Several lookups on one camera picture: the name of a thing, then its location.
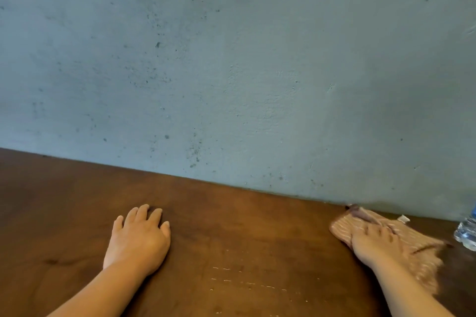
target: gray wall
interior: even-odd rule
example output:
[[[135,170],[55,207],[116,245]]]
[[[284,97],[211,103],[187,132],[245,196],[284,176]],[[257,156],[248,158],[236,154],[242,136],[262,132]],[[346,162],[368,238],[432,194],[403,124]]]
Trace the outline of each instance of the gray wall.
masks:
[[[0,0],[0,146],[457,219],[475,70],[476,0]]]

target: dark spot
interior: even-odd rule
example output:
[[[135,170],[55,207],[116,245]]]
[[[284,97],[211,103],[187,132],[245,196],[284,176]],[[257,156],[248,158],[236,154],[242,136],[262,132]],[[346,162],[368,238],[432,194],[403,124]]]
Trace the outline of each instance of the dark spot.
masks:
[[[43,263],[45,264],[48,264],[50,266],[54,266],[55,264],[58,264],[58,260],[54,260],[54,259],[47,259],[47,260],[44,260]]]

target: wooden table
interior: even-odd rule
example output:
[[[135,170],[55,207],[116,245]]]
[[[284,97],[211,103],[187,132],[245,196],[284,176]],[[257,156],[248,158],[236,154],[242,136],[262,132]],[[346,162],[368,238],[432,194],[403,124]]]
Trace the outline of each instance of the wooden table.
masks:
[[[328,231],[343,206],[2,149],[0,315],[45,316],[73,296],[101,270],[116,216],[143,203],[164,209],[172,246],[126,316],[389,315]],[[448,239],[456,225],[412,224]],[[474,316],[476,253],[445,253],[439,298]]]

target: striped cloth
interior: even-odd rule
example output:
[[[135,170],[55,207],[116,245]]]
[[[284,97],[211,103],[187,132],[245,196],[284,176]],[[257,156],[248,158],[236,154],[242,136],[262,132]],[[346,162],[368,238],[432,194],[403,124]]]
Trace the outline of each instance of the striped cloth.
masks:
[[[447,243],[425,236],[406,226],[399,220],[391,220],[359,206],[351,206],[349,211],[330,224],[331,233],[352,248],[352,226],[363,229],[366,222],[389,227],[405,243],[410,252],[409,272],[431,294],[438,292],[437,271],[443,261],[437,257]]]

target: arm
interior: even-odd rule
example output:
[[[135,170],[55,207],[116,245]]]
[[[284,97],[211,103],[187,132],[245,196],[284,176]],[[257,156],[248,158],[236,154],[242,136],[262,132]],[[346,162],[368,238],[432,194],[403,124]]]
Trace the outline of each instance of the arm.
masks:
[[[161,209],[147,218],[148,205],[133,208],[122,226],[114,221],[103,270],[49,317],[119,317],[144,278],[162,264],[170,247],[170,224],[158,223]]]
[[[390,229],[375,224],[354,229],[352,247],[377,276],[392,317],[453,317],[408,272],[408,250]]]

